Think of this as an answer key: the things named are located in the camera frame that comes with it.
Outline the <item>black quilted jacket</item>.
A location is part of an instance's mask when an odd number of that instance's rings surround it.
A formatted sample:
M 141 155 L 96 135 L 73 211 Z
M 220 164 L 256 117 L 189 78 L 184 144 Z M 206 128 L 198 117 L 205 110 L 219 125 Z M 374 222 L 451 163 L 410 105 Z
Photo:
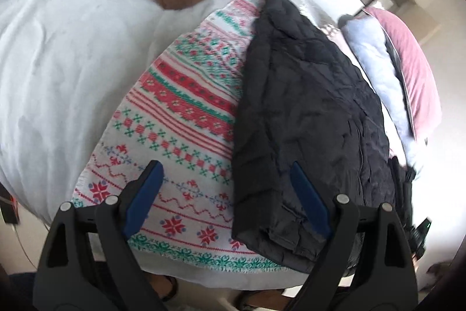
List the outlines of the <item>black quilted jacket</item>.
M 394 202 L 382 104 L 351 60 L 289 0 L 265 0 L 254 22 L 234 122 L 232 236 L 308 273 L 325 238 L 292 188 L 298 164 L 326 196 Z

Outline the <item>pink velvet pillow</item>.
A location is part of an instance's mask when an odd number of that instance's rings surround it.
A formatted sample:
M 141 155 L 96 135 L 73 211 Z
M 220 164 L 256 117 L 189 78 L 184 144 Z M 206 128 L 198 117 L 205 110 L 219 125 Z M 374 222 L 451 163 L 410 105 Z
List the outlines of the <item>pink velvet pillow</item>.
M 367 7 L 387 33 L 398 57 L 414 122 L 415 137 L 426 140 L 433 134 L 442 116 L 435 77 L 417 39 L 395 14 Z

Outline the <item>light blue fluffy blanket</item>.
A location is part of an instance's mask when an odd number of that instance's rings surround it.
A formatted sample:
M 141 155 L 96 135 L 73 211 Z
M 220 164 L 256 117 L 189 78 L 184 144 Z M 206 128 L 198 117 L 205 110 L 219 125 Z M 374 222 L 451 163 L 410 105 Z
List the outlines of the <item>light blue fluffy blanket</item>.
M 389 53 L 388 39 L 380 23 L 371 16 L 349 15 L 338 20 L 338 26 L 366 74 L 372 88 L 387 109 L 404 151 L 404 162 L 419 172 L 423 166 L 422 149 L 415 141 L 407 96 L 399 69 Z

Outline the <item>patterned knit blanket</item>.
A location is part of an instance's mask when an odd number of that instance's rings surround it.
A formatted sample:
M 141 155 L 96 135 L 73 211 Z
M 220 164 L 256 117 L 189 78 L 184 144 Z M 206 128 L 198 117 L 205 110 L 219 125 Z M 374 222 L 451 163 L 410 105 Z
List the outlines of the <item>patterned knit blanket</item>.
M 277 272 L 232 237 L 234 113 L 246 49 L 264 0 L 233 0 L 180 35 L 128 91 L 77 180 L 73 203 L 118 195 L 147 164 L 163 183 L 130 238 L 141 266 L 185 263 L 214 272 Z

